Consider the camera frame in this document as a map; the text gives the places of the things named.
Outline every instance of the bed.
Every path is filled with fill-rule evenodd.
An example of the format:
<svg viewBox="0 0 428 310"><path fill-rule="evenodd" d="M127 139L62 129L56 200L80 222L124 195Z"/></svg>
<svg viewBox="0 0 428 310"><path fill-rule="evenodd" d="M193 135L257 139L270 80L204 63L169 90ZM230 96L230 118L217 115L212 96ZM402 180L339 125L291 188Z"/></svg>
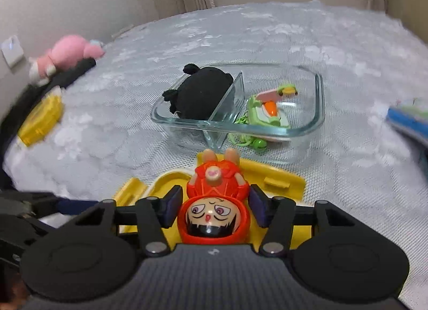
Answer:
<svg viewBox="0 0 428 310"><path fill-rule="evenodd" d="M150 183L195 152L175 146L150 119L187 63L280 63L324 74L326 118L308 157L303 200L327 199L404 249L401 299L428 307L428 184L419 149L384 118L397 99L428 95L428 48L377 12L302 4L246 4L138 26L106 47L97 66L63 94L65 113L43 142L14 141L3 168L19 190L69 198L112 197L130 177ZM52 221L59 224L57 217Z"/></svg>

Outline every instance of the green string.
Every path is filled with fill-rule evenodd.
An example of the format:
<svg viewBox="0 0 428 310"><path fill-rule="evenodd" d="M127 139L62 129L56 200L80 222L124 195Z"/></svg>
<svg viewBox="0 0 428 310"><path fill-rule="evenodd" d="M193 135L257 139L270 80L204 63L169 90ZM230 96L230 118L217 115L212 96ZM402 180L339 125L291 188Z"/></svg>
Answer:
<svg viewBox="0 0 428 310"><path fill-rule="evenodd" d="M243 114L241 117L235 120L234 124L248 124L247 112L245 112L245 114ZM227 135L227 138L232 144L240 147L250 146L256 140L256 137L253 137L250 135L242 135L242 134L237 135L234 133L229 133Z"/></svg>

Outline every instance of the toy face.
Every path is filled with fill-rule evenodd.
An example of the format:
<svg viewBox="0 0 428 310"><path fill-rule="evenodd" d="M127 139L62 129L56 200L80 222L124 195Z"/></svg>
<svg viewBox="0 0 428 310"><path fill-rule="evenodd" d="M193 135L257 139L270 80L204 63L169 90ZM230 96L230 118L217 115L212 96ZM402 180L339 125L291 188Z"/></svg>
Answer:
<svg viewBox="0 0 428 310"><path fill-rule="evenodd" d="M222 238L239 227L238 207L227 199L207 197L195 201L186 213L188 234L204 238Z"/></svg>

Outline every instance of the toy figure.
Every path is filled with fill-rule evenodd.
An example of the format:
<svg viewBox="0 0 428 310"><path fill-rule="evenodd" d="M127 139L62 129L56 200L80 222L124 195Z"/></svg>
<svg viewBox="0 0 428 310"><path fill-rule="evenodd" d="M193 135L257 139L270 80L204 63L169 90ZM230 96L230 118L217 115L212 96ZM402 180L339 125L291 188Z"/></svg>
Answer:
<svg viewBox="0 0 428 310"><path fill-rule="evenodd" d="M180 118L208 120L232 85L233 77L219 68L199 68L194 64L187 64L183 72L190 76L177 89L164 91L163 99L171 103L170 112Z"/></svg>
<svg viewBox="0 0 428 310"><path fill-rule="evenodd" d="M237 150L228 148L219 161L213 150L202 154L203 164L187 184L187 200L177 218L185 244L243 243L250 214L242 203L250 186L239 170Z"/></svg>
<svg viewBox="0 0 428 310"><path fill-rule="evenodd" d="M37 58L32 59L29 70L30 81L35 84L44 78L51 78L58 71L73 68L85 58L98 59L104 55L101 43L87 41L78 35L69 35L61 38L52 49Z"/></svg>
<svg viewBox="0 0 428 310"><path fill-rule="evenodd" d="M297 95L294 84L285 84L277 89L264 91L250 97L247 103L248 123L290 127L284 110L278 104L283 96Z"/></svg>

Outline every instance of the metal bolt head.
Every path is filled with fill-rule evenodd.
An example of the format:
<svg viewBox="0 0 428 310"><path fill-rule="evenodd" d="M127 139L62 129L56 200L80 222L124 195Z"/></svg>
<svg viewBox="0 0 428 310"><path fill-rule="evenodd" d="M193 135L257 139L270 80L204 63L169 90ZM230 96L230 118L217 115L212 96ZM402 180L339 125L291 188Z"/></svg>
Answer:
<svg viewBox="0 0 428 310"><path fill-rule="evenodd" d="M166 250L167 246L160 241L153 241L153 242L149 242L146 245L146 250L150 253L156 254L156 253L161 253L164 252L164 250Z"/></svg>
<svg viewBox="0 0 428 310"><path fill-rule="evenodd" d="M284 249L279 242L268 242L263 245L263 250L269 254L276 254L281 252Z"/></svg>

